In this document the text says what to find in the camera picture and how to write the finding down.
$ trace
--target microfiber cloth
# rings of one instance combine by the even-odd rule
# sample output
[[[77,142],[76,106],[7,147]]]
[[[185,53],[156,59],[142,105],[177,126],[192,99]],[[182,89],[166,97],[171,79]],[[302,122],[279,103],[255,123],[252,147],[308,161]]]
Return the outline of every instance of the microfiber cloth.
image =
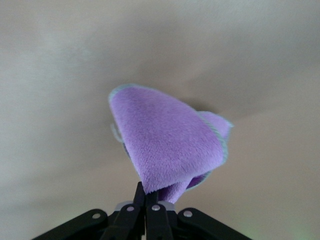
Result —
[[[227,159],[233,125],[219,115],[137,84],[115,88],[109,104],[146,194],[175,203]]]

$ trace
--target white ceiling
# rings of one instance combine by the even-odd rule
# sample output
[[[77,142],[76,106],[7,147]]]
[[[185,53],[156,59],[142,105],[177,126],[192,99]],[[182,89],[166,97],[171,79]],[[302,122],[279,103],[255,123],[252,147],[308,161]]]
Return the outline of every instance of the white ceiling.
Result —
[[[320,239],[318,0],[1,1],[0,239],[133,198],[108,106],[125,83],[235,125],[226,164],[177,211],[254,240]]]

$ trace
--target metal screw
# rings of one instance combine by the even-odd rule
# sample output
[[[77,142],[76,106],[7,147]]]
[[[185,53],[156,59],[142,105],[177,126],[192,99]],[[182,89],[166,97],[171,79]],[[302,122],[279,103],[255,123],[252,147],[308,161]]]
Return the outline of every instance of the metal screw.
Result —
[[[159,205],[153,205],[153,206],[151,207],[151,209],[152,209],[153,211],[159,211],[159,210],[160,210],[160,206],[159,206]]]
[[[185,216],[186,218],[191,218],[192,217],[192,212],[187,210],[183,212],[183,216]]]
[[[128,212],[132,212],[133,210],[135,210],[135,208],[133,206],[128,206],[126,210]]]
[[[93,219],[98,219],[98,218],[100,218],[100,217],[101,217],[101,214],[100,214],[100,213],[95,213],[95,214],[92,215],[92,218],[93,218]]]

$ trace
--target fuzzy fabric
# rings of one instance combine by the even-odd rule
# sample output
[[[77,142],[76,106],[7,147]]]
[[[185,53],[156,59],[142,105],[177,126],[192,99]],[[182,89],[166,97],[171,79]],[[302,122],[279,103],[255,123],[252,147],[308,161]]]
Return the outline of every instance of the fuzzy fabric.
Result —
[[[175,203],[226,161],[232,124],[221,116],[136,84],[114,89],[109,103],[144,191],[160,200]]]

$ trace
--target silver bolt head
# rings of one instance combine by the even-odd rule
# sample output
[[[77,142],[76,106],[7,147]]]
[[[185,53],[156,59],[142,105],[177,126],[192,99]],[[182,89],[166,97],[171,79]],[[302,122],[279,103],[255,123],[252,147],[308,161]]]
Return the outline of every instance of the silver bolt head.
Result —
[[[192,212],[189,210],[186,210],[183,212],[183,216],[185,216],[186,218],[191,218],[192,217]]]
[[[93,218],[93,219],[98,219],[98,218],[100,218],[100,217],[101,217],[101,214],[100,214],[100,213],[95,213],[95,214],[92,215],[92,218]]]
[[[133,210],[135,210],[135,208],[134,208],[133,206],[128,206],[128,207],[126,208],[126,210],[127,210],[128,212],[132,212]]]
[[[153,205],[153,206],[151,207],[151,209],[152,209],[153,211],[159,211],[159,210],[160,210],[160,206],[159,206],[159,205]]]

